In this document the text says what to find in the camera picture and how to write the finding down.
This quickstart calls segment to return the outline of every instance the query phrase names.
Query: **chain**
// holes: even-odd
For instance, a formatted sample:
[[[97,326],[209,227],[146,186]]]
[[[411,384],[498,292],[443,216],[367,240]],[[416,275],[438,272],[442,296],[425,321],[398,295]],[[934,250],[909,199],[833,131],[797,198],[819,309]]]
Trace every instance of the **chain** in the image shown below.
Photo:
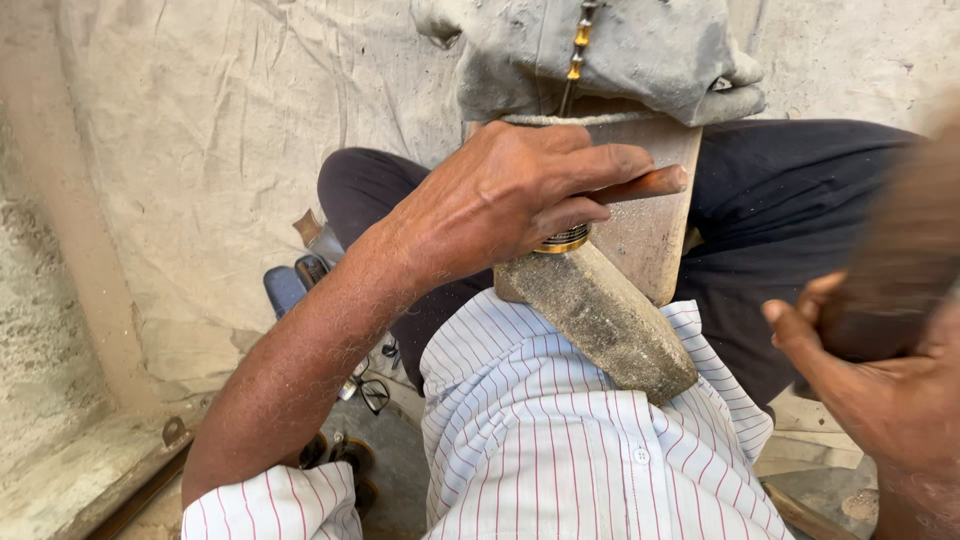
[[[580,81],[580,72],[584,67],[584,51],[590,43],[590,30],[593,29],[593,14],[600,7],[599,2],[585,1],[580,5],[580,20],[577,22],[577,36],[573,39],[573,56],[570,68],[566,72],[564,99],[560,103],[560,118],[568,118],[573,111],[574,94]]]

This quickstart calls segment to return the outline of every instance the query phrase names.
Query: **black frame glasses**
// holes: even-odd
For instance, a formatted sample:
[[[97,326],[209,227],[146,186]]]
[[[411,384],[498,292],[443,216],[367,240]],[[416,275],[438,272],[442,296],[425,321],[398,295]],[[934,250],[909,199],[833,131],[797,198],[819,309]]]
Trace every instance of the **black frame glasses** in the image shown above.
[[[350,378],[356,383],[360,397],[363,398],[370,411],[374,415],[378,415],[390,402],[390,390],[387,389],[387,385],[382,380],[363,380],[363,374],[367,372],[368,368],[370,368],[370,357],[364,356],[363,360],[360,360],[360,363],[353,370]]]

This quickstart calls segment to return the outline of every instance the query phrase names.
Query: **fingernail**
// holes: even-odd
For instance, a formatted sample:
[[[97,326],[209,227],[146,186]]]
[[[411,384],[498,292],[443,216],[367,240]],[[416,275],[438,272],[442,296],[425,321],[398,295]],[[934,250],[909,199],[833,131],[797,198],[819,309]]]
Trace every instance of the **fingernail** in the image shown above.
[[[763,316],[767,318],[768,323],[775,323],[783,313],[783,304],[778,300],[770,300],[763,303]]]

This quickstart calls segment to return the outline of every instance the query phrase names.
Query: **gray cloth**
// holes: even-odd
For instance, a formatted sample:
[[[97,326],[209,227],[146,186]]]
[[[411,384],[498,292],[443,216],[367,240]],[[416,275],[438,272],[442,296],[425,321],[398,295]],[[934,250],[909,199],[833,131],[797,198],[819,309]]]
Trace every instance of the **gray cloth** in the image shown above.
[[[466,47],[457,65],[465,120],[549,114],[560,104],[577,0],[414,0],[417,29]],[[579,88],[627,97],[688,126],[763,110],[763,73],[727,30],[726,0],[615,0],[593,17]],[[718,78],[731,83],[712,89]]]

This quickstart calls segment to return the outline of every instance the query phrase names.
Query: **brass ring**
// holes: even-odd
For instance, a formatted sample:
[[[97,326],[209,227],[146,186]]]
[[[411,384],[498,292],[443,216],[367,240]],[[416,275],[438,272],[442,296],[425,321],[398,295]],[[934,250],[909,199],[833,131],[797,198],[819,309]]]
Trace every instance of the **brass ring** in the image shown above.
[[[589,238],[590,238],[590,234],[587,233],[587,234],[584,234],[582,237],[577,238],[576,240],[573,240],[568,244],[541,244],[537,246],[537,248],[534,250],[534,253],[557,254],[557,253],[571,252],[579,248],[580,246],[586,244]]]

